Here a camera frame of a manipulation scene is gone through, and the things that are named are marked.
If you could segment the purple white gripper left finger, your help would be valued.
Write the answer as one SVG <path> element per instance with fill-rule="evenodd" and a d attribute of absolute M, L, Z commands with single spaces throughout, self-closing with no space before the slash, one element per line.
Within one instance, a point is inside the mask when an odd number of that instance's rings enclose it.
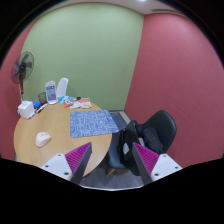
<path fill-rule="evenodd" d="M 77 185 L 80 184 L 92 154 L 92 143 L 86 143 L 67 154 L 57 153 L 41 168 Z"/>

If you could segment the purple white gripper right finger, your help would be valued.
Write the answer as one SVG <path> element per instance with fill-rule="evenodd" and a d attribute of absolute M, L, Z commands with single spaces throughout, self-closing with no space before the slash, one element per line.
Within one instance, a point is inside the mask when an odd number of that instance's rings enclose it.
<path fill-rule="evenodd" d="M 169 155 L 158 155 L 137 143 L 133 144 L 132 153 L 144 185 L 182 169 Z"/>

